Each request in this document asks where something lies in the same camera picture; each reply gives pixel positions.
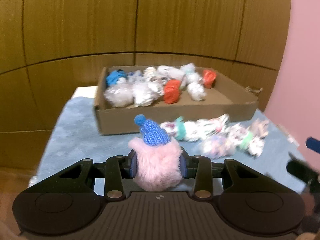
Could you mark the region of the translucent white rolled sock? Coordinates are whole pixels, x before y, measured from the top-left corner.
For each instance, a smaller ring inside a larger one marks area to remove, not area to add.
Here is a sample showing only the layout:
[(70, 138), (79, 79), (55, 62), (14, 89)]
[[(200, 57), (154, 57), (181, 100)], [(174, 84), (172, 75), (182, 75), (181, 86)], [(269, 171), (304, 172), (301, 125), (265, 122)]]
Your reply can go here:
[(132, 86), (128, 83), (119, 83), (108, 87), (104, 93), (105, 100), (116, 108), (124, 108), (133, 104)]

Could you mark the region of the white sock teal band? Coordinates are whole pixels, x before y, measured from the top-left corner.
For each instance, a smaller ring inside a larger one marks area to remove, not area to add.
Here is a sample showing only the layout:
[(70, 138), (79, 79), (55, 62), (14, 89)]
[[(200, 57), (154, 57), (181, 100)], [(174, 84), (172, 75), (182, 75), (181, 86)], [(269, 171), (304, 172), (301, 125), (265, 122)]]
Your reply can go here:
[(196, 71), (196, 66), (193, 63), (189, 63), (186, 65), (182, 65), (180, 67), (180, 70), (182, 70), (185, 73), (187, 84), (190, 83), (199, 83), (203, 84), (203, 78), (202, 76)]

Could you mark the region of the wooden wardrobe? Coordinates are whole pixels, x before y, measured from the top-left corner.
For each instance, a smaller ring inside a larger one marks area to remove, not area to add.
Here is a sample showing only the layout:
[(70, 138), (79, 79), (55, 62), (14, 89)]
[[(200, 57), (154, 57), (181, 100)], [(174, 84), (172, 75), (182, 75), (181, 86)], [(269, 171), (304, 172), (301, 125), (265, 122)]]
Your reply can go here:
[(213, 67), (271, 96), (291, 0), (1, 0), (1, 166), (35, 170), (77, 87), (111, 66)]

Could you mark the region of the light blue towel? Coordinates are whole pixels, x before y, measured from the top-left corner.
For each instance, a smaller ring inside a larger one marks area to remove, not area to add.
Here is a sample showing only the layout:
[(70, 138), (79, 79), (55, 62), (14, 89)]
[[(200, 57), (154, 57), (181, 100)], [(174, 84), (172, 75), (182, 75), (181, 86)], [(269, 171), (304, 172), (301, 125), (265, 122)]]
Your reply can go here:
[[(232, 158), (301, 193), (305, 184), (289, 174), (286, 165), (290, 154), (303, 159), (302, 154), (272, 122), (269, 123), (268, 132), (261, 156), (254, 158), (236, 151)], [(100, 135), (93, 111), (93, 99), (73, 98), (66, 103), (60, 114), (37, 173), (29, 184), (38, 183), (84, 158), (103, 163), (111, 156), (127, 155), (130, 151), (128, 142), (134, 137), (140, 137), (140, 134)]]

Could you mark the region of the white grey rolled sock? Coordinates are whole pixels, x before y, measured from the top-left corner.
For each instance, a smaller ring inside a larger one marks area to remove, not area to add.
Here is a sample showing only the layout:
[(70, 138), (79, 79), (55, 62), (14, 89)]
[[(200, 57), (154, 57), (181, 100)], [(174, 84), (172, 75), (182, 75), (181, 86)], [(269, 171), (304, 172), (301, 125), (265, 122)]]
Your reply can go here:
[(157, 67), (157, 72), (166, 82), (170, 80), (185, 81), (185, 72), (176, 67), (161, 65)]

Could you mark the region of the blue sock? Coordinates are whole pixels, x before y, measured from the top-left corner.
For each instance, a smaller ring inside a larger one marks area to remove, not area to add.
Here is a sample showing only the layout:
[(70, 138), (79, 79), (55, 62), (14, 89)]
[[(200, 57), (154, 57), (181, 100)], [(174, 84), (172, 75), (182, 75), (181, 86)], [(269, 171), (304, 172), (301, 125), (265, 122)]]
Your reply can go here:
[(113, 70), (106, 77), (106, 84), (108, 86), (116, 85), (121, 78), (127, 80), (127, 74), (122, 69)]

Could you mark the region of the patterned sock green band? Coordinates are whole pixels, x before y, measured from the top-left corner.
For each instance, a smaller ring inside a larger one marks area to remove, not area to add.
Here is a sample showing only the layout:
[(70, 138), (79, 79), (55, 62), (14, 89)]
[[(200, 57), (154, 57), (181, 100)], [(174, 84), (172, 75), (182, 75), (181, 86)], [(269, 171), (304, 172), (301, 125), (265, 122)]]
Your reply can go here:
[(215, 134), (227, 133), (229, 126), (229, 115), (224, 114), (213, 119), (199, 119), (197, 121), (185, 121), (182, 116), (173, 122), (163, 122), (160, 127), (168, 135), (177, 141), (195, 142), (204, 140)]

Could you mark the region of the white sock pastel band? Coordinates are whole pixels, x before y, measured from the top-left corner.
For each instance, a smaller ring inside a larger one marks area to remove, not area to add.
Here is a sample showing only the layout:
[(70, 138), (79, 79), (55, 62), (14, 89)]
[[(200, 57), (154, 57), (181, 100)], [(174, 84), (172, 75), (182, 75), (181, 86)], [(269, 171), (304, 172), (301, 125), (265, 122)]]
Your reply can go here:
[(200, 153), (210, 159), (219, 159), (234, 155), (241, 139), (231, 133), (218, 133), (206, 137), (200, 143)]

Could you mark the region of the grey beige rolled sock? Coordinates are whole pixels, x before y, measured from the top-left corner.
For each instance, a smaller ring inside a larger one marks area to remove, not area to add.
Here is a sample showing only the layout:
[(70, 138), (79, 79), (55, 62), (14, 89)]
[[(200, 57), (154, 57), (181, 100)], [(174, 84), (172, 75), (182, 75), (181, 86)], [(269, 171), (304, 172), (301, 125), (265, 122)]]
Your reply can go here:
[(268, 136), (268, 120), (257, 119), (249, 126), (249, 131), (253, 133), (255, 137), (265, 138)]

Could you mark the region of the red green sock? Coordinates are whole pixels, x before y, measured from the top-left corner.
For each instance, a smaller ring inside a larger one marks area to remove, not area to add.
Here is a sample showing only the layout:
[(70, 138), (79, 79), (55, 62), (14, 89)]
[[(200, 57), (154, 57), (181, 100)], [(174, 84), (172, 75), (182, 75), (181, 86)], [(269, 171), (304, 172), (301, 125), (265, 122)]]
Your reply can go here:
[(163, 99), (166, 104), (173, 104), (179, 101), (180, 84), (181, 82), (176, 79), (171, 79), (165, 84)]

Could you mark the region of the pink fluffy toy blue hat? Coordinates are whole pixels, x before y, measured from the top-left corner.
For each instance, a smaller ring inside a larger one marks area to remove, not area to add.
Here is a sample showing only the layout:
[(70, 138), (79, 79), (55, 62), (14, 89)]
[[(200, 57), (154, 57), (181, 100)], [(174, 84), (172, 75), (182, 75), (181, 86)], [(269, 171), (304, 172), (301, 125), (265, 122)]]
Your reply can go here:
[(128, 146), (137, 156), (137, 173), (134, 182), (145, 191), (165, 191), (182, 180), (178, 141), (155, 121), (144, 115), (135, 116), (141, 137), (129, 141)]

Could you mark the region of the white lavender rolled sock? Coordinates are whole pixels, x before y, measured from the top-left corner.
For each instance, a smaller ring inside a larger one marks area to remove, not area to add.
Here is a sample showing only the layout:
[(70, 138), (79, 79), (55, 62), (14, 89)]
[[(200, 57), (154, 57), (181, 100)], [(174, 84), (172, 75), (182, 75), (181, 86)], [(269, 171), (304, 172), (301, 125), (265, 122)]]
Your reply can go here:
[(159, 82), (137, 82), (132, 85), (135, 107), (151, 105), (164, 95), (163, 85)]

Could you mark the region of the cardboard box tray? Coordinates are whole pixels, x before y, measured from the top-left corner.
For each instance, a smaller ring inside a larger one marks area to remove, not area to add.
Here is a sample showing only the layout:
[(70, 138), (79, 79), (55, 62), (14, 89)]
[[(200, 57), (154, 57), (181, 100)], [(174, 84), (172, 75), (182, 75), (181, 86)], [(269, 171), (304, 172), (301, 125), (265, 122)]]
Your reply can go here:
[(180, 116), (185, 120), (198, 120), (217, 118), (223, 114), (228, 114), (233, 122), (240, 122), (252, 119), (258, 107), (258, 97), (227, 76), (217, 73), (214, 86), (206, 90), (203, 101), (193, 101), (187, 91), (182, 91), (179, 101), (170, 105), (160, 100), (147, 107), (113, 108), (103, 93), (107, 75), (116, 69), (118, 67), (103, 68), (98, 80), (93, 109), (101, 135), (138, 133), (134, 118), (139, 114), (159, 124), (174, 121)]

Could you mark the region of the orange rolled sock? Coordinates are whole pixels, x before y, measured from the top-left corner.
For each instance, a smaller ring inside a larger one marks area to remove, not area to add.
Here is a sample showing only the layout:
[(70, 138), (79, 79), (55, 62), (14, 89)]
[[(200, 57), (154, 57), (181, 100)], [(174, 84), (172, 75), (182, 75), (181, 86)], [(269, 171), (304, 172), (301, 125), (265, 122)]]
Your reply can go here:
[(210, 69), (204, 69), (203, 70), (203, 84), (207, 89), (212, 88), (215, 79), (217, 77), (217, 74), (215, 71)]

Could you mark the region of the white floral rolled sock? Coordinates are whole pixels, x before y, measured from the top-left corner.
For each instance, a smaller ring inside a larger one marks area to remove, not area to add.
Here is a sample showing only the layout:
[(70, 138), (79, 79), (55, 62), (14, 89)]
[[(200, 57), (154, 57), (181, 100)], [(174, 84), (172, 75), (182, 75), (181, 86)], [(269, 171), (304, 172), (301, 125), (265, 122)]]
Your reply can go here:
[(145, 82), (145, 78), (141, 70), (128, 72), (127, 74), (128, 83)]

